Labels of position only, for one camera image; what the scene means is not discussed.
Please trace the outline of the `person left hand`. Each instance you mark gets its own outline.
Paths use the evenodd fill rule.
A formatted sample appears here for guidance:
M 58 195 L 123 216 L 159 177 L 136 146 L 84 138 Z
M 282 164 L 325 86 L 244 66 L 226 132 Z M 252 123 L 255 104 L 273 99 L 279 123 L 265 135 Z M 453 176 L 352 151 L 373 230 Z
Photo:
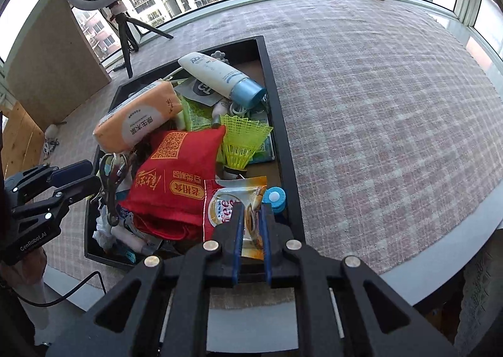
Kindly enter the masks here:
M 35 285 L 43 279 L 47 255 L 43 247 L 27 254 L 13 266 L 1 263 L 1 277 L 12 287 Z

